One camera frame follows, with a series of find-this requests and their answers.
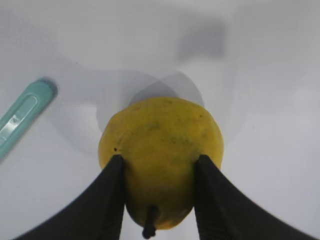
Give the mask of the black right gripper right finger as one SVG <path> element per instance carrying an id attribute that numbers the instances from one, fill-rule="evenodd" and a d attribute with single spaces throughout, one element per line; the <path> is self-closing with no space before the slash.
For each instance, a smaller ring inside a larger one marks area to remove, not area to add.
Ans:
<path id="1" fill-rule="evenodd" d="M 239 191 L 207 155 L 194 165 L 194 210 L 201 240 L 312 240 Z"/>

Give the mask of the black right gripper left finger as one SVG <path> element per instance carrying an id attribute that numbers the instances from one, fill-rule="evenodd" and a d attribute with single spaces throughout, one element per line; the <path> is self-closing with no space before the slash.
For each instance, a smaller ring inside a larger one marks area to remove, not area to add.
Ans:
<path id="1" fill-rule="evenodd" d="M 73 202 L 18 239 L 118 240 L 124 206 L 124 159 L 116 154 Z"/>

